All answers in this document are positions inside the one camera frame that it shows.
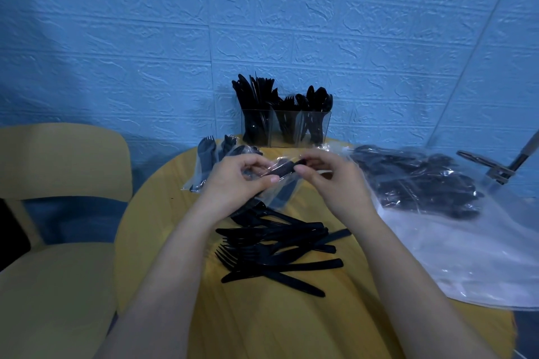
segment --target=chair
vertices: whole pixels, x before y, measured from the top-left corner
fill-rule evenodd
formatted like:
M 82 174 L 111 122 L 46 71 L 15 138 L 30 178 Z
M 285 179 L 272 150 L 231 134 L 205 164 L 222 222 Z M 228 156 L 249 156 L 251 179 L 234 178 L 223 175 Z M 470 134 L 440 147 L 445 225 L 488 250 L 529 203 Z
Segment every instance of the chair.
M 29 235 L 32 249 L 0 272 L 0 357 L 92 358 L 116 310 L 114 246 L 45 246 L 21 200 L 133 194 L 127 144 L 90 125 L 0 128 L 0 197 Z

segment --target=round table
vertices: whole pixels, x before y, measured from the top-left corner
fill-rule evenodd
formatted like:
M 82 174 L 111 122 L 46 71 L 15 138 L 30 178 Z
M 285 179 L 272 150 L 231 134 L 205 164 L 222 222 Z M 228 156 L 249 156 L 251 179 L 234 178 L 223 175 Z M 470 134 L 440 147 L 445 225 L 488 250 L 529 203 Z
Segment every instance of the round table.
M 261 150 L 268 158 L 294 151 Z M 161 167 L 125 211 L 115 240 L 114 275 L 120 315 L 167 236 L 196 199 L 197 195 L 181 190 L 191 177 L 195 156 L 193 148 Z M 343 228 L 306 182 L 299 185 L 284 213 L 305 221 L 322 221 L 330 231 Z M 235 224 L 226 219 L 219 226 Z M 404 358 L 354 237 L 333 243 L 336 256 L 344 261 L 343 268 L 287 273 L 324 290 L 325 298 L 263 277 L 222 284 L 220 279 L 228 271 L 213 253 L 220 241 L 214 233 L 207 244 L 191 322 L 189 358 Z M 331 258 L 335 255 L 313 251 L 298 262 Z M 516 331 L 511 311 L 453 302 L 500 357 L 512 357 Z

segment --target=chair seat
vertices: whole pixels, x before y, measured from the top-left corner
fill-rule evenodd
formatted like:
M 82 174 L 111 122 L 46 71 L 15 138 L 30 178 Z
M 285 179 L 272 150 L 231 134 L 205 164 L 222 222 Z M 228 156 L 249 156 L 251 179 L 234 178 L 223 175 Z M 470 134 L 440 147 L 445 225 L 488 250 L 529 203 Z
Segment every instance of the chair seat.
M 0 272 L 0 357 L 92 358 L 116 310 L 114 245 L 71 243 Z

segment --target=forearm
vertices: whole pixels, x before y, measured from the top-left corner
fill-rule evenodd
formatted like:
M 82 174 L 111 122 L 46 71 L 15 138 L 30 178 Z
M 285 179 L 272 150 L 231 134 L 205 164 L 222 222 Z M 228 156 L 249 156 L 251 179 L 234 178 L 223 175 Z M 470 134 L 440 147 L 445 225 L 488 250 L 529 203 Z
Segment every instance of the forearm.
M 170 234 L 97 359 L 186 357 L 212 217 L 191 209 Z
M 374 210 L 352 213 L 343 223 L 367 256 L 407 358 L 496 358 Z

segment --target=blue wall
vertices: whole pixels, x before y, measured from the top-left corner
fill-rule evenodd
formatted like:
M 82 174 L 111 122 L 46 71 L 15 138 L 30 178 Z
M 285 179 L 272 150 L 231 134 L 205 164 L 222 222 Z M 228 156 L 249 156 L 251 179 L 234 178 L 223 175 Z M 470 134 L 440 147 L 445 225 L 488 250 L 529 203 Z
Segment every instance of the blue wall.
M 230 80 L 326 86 L 330 135 L 510 161 L 539 127 L 539 0 L 0 0 L 0 124 L 121 132 L 137 184 L 239 132 Z M 539 155 L 511 185 L 539 194 Z

